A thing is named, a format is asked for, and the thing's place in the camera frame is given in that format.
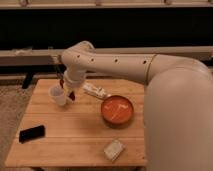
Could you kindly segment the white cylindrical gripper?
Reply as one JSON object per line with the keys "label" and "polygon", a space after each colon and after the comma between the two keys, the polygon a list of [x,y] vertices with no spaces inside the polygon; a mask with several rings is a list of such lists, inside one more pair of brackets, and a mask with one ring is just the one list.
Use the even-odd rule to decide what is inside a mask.
{"label": "white cylindrical gripper", "polygon": [[85,70],[76,70],[76,69],[67,69],[64,72],[64,90],[67,96],[70,96],[75,89],[79,88],[85,81],[86,71]]}

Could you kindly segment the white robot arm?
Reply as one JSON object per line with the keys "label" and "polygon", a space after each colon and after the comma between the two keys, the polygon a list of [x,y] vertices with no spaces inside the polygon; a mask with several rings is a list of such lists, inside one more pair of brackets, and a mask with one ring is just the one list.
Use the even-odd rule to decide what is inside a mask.
{"label": "white robot arm", "polygon": [[213,171],[213,73],[202,62],[162,54],[99,53],[82,41],[62,53],[72,91],[85,72],[145,86],[147,171]]}

